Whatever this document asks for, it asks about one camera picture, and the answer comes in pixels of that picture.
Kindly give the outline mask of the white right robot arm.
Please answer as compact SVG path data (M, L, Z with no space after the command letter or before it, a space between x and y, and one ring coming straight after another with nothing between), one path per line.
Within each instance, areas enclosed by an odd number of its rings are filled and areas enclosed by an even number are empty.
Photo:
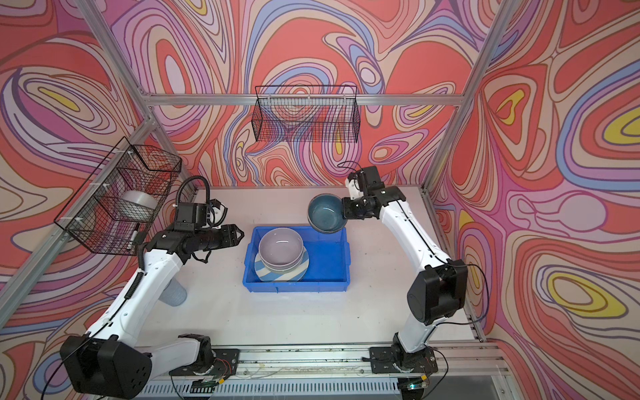
M415 217L402 190L386 186L377 168L352 171L345 186L349 195L342 199L343 218L380 221L398 240L415 270L407 293L410 316L393 337L390 358L396 369L411 372L429 357L429 340L439 326L463 308L468 266L441 250Z

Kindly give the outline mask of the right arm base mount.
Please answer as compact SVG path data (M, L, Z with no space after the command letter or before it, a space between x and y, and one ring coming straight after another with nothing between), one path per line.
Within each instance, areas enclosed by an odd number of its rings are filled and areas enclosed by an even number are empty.
M421 373L427 376L438 372L438 363L431 348L406 353L400 345L371 347L363 358L374 374Z

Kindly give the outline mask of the blue plastic bin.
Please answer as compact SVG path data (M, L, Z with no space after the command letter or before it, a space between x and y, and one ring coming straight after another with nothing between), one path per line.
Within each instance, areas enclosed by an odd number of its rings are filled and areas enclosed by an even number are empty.
M350 285L351 253L345 229L337 233L319 233L310 226L291 226L303 239L310 265L301 281L264 283L254 271L254 260L262 237L275 226L253 230L244 260L243 286L252 293L344 292Z

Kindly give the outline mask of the white tape roll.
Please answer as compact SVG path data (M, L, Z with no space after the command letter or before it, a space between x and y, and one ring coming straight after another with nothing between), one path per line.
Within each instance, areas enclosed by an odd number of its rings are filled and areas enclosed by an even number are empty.
M150 194L129 190L118 200L116 209L126 220L142 223L153 217L157 206L158 200Z

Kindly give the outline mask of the grey purple bowl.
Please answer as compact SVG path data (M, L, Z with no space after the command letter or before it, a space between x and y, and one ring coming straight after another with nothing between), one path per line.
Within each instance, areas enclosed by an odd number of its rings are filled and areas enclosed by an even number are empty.
M258 254L268 268L278 272L287 271L301 263L303 239L291 228L275 228L260 240Z

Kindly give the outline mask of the clear blue plastic cup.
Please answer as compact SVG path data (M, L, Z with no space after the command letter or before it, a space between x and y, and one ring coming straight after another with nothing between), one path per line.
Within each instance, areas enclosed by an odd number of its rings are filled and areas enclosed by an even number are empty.
M188 297L186 288L181 283L172 278L165 289L160 294L158 300L171 307L178 307L182 305Z

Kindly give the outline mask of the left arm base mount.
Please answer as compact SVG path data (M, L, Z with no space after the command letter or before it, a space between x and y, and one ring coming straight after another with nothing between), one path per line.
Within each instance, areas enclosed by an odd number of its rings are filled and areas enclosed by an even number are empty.
M238 371L240 350L238 348L215 348L210 360L196 361L188 366L175 368L168 374L172 377L229 378Z

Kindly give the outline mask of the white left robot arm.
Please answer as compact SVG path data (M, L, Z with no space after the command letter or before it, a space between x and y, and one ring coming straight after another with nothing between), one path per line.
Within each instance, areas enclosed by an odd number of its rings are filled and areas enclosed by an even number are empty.
M208 336L182 334L146 348L138 342L155 304L169 303L169 292L178 289L175 277L187 261L240 244L244 233L225 223L227 212L216 199L180 203L173 222L141 246L138 268L113 303L84 335L68 337L60 348L61 365L77 393L133 399L149 380L173 370L212 370L216 356Z

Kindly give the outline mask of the dark blue bowl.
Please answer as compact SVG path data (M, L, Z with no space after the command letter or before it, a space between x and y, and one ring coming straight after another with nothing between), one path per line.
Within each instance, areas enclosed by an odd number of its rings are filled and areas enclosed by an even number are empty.
M342 230L347 220L343 216L341 198L331 193L315 196L308 205L308 222L320 233L337 233Z

